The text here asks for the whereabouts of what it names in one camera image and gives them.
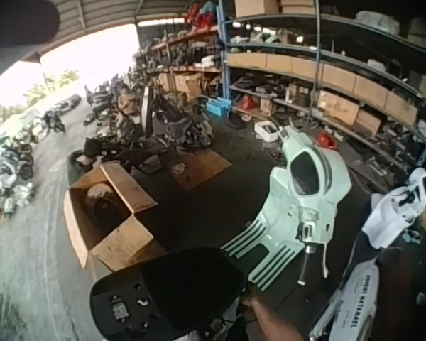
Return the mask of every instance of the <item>warehouse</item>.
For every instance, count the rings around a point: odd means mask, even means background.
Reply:
[[[0,9],[0,74],[138,38],[0,201],[0,340],[426,339],[426,15],[362,2]]]

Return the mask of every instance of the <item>concrete floor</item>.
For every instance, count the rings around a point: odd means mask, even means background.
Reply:
[[[94,281],[107,270],[95,261],[87,269],[80,267],[62,213],[67,188],[65,159],[82,147],[86,136],[94,134],[94,125],[81,123],[88,110],[82,101],[62,118],[66,134],[51,133],[39,143],[35,202],[0,223],[0,340],[102,339],[89,314],[88,295]],[[167,171],[137,175],[158,201],[157,207],[142,212],[139,218],[168,251],[222,245],[254,219],[266,198],[275,161],[249,130],[237,133],[219,122],[213,124],[213,149],[233,165],[221,175],[190,192],[183,191]],[[339,281],[366,198],[355,185],[339,206],[327,280],[320,278],[319,261],[308,286],[298,288],[300,260],[296,258],[264,293],[269,306],[304,332]],[[256,249],[240,264],[250,270],[262,256],[263,250]],[[252,340],[260,339],[255,325],[249,330]]]

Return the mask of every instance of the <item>white scooter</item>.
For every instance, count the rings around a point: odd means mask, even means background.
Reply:
[[[338,289],[311,329],[310,340],[369,340],[377,311],[378,255],[426,207],[426,170],[416,168],[405,186],[373,194],[371,214],[357,235]]]

